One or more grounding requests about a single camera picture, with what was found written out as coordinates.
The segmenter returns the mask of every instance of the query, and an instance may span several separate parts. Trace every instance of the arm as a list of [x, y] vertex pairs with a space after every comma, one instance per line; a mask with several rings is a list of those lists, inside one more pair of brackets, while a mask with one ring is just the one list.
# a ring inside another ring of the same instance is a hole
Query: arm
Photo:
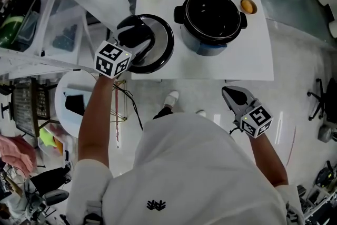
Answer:
[[257, 167], [274, 186], [288, 185], [288, 176], [279, 156], [263, 133], [256, 139], [249, 136]]
[[98, 78], [78, 135], [78, 160], [93, 159], [109, 167], [110, 110], [114, 80]]

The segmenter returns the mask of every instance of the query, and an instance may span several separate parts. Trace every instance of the pink cloth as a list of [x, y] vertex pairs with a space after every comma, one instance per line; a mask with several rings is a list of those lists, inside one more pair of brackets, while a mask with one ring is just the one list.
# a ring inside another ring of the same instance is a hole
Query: pink cloth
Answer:
[[0, 153], [4, 162], [22, 170], [23, 177], [29, 177], [36, 168], [35, 150], [21, 136], [5, 137], [0, 134]]

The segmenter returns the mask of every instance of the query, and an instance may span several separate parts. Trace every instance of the black pants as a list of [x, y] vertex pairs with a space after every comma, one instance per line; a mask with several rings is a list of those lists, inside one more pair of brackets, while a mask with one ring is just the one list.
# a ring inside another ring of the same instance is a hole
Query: black pants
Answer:
[[162, 118], [163, 116], [169, 114], [173, 114], [171, 109], [169, 107], [164, 107], [160, 112], [158, 112], [158, 114], [155, 117], [153, 117], [153, 119]]
[[47, 192], [58, 189], [62, 186], [67, 180], [65, 175], [69, 170], [70, 168], [66, 166], [65, 168], [57, 168], [43, 172], [35, 177], [32, 177], [31, 181], [35, 185], [40, 196], [42, 196]]

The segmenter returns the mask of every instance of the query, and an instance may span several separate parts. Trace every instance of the white table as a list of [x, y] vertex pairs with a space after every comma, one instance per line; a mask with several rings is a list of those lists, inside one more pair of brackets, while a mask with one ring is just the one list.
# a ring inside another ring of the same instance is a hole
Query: white table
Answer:
[[[182, 41], [180, 24], [174, 22], [176, 6], [185, 0], [137, 0], [136, 14], [154, 14], [166, 20], [174, 33], [174, 52], [160, 70], [150, 74], [134, 74], [132, 79], [222, 79], [274, 80], [273, 58], [269, 32], [261, 0], [253, 0], [257, 13], [247, 15], [248, 27], [228, 43], [217, 56], [200, 56]], [[232, 0], [240, 9], [240, 0]]]
[[[55, 111], [61, 126], [71, 136], [78, 138], [82, 117], [65, 109], [66, 97], [63, 94], [64, 89], [79, 89], [83, 91], [92, 91], [96, 83], [96, 79], [85, 71], [70, 71], [66, 73], [57, 85], [55, 92]], [[69, 113], [73, 113], [73, 117], [78, 117], [76, 121], [70, 117]]]

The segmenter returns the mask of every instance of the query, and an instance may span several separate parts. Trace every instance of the white sneaker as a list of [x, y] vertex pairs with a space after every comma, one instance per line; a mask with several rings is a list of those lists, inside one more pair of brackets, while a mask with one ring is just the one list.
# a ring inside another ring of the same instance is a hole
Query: white sneaker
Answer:
[[206, 117], [206, 112], [204, 110], [199, 110], [196, 112], [196, 114]]
[[177, 102], [178, 98], [179, 98], [179, 92], [176, 91], [176, 90], [172, 91], [165, 98], [164, 107], [166, 107], [168, 105], [168, 106], [173, 108], [175, 103]]

